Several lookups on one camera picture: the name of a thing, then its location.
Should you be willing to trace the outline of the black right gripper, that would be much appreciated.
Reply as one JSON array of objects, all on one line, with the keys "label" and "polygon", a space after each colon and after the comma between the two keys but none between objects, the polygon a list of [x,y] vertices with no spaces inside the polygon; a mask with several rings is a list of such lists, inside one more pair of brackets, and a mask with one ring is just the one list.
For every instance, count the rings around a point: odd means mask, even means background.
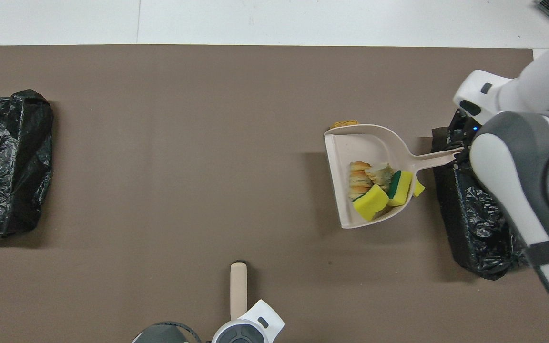
[{"label": "black right gripper", "polygon": [[471,144],[481,127],[482,125],[466,111],[455,111],[448,127],[448,148],[463,148],[461,152],[456,154],[455,165],[458,167],[470,167]]}]

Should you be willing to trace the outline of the green and yellow sponge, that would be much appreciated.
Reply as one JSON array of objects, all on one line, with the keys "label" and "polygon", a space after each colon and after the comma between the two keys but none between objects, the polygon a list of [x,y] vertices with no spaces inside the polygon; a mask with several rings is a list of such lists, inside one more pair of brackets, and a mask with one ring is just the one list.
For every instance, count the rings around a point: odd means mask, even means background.
[{"label": "green and yellow sponge", "polygon": [[397,170],[392,178],[388,189],[388,206],[398,207],[406,204],[413,174],[407,170]]}]

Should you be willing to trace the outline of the pale flaky croissant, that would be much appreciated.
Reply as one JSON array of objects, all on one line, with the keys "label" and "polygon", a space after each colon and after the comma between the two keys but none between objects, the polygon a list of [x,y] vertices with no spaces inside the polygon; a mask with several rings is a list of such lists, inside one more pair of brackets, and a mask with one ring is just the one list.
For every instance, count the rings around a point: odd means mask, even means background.
[{"label": "pale flaky croissant", "polygon": [[380,163],[364,172],[373,184],[379,185],[385,192],[389,191],[395,170],[388,163]]}]

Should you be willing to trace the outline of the chunky yellow sponge piece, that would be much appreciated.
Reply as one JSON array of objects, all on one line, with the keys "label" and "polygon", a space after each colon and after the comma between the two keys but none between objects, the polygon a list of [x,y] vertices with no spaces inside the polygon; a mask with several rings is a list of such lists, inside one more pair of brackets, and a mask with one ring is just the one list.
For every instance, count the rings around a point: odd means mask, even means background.
[{"label": "chunky yellow sponge piece", "polygon": [[353,207],[366,221],[373,220],[388,206],[388,202],[388,194],[379,185],[373,185],[366,193],[352,200]]}]

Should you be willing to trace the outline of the beige plastic dustpan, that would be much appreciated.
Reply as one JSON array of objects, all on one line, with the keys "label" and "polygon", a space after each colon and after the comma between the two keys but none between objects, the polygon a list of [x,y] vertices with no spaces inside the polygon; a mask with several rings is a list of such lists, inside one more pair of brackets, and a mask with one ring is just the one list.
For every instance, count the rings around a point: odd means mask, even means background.
[{"label": "beige plastic dustpan", "polygon": [[417,184],[417,172],[453,162],[463,147],[414,155],[403,139],[390,129],[374,124],[358,124],[332,128],[324,134],[338,217],[344,229],[355,229],[390,219],[404,210],[412,199],[412,190],[406,192],[406,200],[395,208],[367,220],[353,208],[348,197],[350,163],[367,162],[372,166],[387,162],[398,170],[412,174],[410,187]]}]

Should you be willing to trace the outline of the striped golden croissant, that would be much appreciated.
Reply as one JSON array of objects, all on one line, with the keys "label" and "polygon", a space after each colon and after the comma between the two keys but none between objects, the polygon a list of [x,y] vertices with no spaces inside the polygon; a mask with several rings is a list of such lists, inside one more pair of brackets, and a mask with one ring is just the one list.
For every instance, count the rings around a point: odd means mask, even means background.
[{"label": "striped golden croissant", "polygon": [[367,193],[374,185],[366,170],[372,166],[366,162],[352,162],[349,164],[349,191],[348,197],[357,199]]}]

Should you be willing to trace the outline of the beige brush black bristles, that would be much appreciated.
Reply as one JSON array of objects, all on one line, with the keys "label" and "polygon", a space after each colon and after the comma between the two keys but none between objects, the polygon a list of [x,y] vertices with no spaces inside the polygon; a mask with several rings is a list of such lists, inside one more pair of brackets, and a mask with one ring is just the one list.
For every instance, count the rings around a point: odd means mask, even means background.
[{"label": "beige brush black bristles", "polygon": [[230,266],[230,319],[241,317],[247,310],[247,264],[244,260],[237,260]]}]

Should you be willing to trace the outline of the black bag lined bin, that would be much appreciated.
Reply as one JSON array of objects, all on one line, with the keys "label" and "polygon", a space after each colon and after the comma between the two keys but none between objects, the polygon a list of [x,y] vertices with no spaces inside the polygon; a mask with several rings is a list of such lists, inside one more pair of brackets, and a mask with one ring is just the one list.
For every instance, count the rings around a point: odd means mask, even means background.
[{"label": "black bag lined bin", "polygon": [[496,202],[455,160],[434,167],[441,217],[454,261],[486,280],[527,267],[521,243]]},{"label": "black bag lined bin", "polygon": [[52,180],[54,111],[31,89],[0,97],[0,239],[37,227]]}]

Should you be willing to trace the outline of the brown table mat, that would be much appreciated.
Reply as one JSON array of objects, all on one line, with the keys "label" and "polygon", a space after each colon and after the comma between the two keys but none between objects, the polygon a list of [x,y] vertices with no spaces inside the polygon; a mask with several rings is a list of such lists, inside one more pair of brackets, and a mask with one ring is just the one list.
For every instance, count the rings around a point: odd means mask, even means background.
[{"label": "brown table mat", "polygon": [[229,320],[229,265],[281,315],[281,343],[549,341],[549,296],[451,256],[433,174],[385,222],[342,229],[323,133],[395,131],[414,154],[473,70],[531,50],[327,46],[0,46],[0,96],[54,111],[38,227],[0,240],[0,343],[130,342]]}]

